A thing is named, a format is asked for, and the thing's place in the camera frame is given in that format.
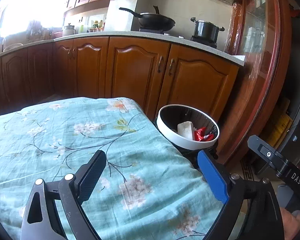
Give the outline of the person's right hand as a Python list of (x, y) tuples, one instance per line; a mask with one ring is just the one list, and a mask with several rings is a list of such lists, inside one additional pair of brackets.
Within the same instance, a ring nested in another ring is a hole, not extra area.
[(280, 211), (283, 221), (285, 240), (291, 240), (300, 230), (300, 210), (290, 213), (285, 208), (281, 207)]

